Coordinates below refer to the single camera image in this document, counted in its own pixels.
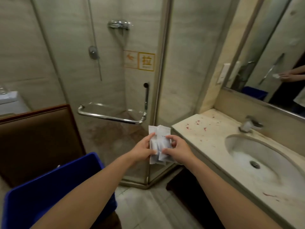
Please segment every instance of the sink drain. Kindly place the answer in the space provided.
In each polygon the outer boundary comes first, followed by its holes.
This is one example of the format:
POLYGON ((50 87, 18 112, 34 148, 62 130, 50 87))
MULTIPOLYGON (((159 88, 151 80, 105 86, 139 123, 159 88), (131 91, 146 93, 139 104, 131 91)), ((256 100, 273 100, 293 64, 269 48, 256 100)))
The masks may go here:
POLYGON ((260 169, 261 168, 261 166, 255 161, 250 161, 250 165, 252 165, 252 167, 254 167, 255 169, 260 169))

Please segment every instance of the red stain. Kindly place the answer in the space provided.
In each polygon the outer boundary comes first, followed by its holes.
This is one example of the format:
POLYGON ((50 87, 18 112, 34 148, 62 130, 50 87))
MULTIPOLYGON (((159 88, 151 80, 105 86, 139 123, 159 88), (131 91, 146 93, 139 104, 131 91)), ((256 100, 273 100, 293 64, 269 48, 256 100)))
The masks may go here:
POLYGON ((276 195, 270 195, 270 194, 266 194, 266 193, 264 193, 264 192, 263 192, 263 194, 264 194, 265 196, 277 197, 276 195))

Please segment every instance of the hand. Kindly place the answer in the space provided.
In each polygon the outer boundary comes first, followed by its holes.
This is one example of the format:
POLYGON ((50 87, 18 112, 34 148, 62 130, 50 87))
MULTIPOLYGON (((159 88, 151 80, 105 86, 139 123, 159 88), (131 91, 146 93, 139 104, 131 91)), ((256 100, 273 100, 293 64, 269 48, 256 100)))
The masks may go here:
POLYGON ((196 158, 196 156, 191 151, 188 144, 185 142, 184 139, 176 136, 176 135, 168 135, 166 136, 167 139, 172 139, 172 146, 173 149, 163 149, 163 154, 169 154, 172 156, 177 162, 186 165, 192 159, 196 158))
POLYGON ((131 158, 132 163, 139 162, 145 160, 150 155, 156 154, 157 151, 148 149, 149 147, 149 140, 155 135, 155 133, 151 133, 148 136, 144 137, 140 140, 135 147, 130 150, 126 155, 131 158))
POLYGON ((281 73, 279 75, 282 82, 297 82, 305 79, 305 75, 293 75, 289 73, 281 73))

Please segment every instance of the mirror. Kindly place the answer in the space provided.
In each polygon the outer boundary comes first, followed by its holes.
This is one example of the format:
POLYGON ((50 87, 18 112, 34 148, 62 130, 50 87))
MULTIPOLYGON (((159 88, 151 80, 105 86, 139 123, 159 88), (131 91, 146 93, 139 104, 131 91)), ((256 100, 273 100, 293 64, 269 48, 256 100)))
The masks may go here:
POLYGON ((265 0, 224 87, 305 117, 305 0, 265 0))

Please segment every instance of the chinese character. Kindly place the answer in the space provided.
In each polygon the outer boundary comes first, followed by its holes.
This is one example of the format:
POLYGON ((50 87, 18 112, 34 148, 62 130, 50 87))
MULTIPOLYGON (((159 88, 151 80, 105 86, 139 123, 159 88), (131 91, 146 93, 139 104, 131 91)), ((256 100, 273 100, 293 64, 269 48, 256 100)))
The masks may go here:
POLYGON ((127 55, 127 58, 131 61, 133 61, 134 57, 130 55, 130 53, 127 55))
POLYGON ((151 57, 150 56, 148 56, 148 57, 143 56, 142 62, 143 62, 143 66, 144 65, 150 65, 151 66, 151 57))

